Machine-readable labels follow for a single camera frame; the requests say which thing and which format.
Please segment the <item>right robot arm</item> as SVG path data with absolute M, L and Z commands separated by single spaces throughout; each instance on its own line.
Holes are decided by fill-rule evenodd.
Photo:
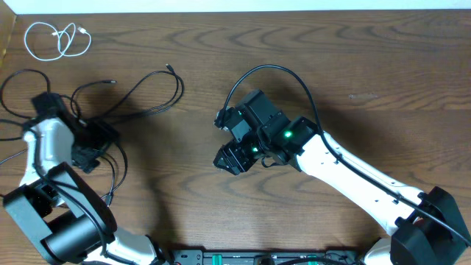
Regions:
M 215 125 L 230 132 L 213 161 L 231 174 L 248 172 L 271 158 L 290 165 L 343 194 L 386 232 L 361 264 L 454 264 L 470 247 L 470 233 L 454 198 L 440 187 L 430 192 L 401 183 L 340 146 L 309 119 L 290 120 L 264 92 L 253 91 L 236 106 L 224 106 Z

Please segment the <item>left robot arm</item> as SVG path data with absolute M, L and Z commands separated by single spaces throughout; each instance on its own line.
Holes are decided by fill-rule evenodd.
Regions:
M 26 171 L 3 206 L 40 255 L 49 264 L 172 264 L 150 237 L 118 227 L 112 191 L 99 196 L 75 172 L 93 171 L 119 134 L 103 121 L 80 121 L 57 93 L 32 103 L 37 115 L 21 126 Z

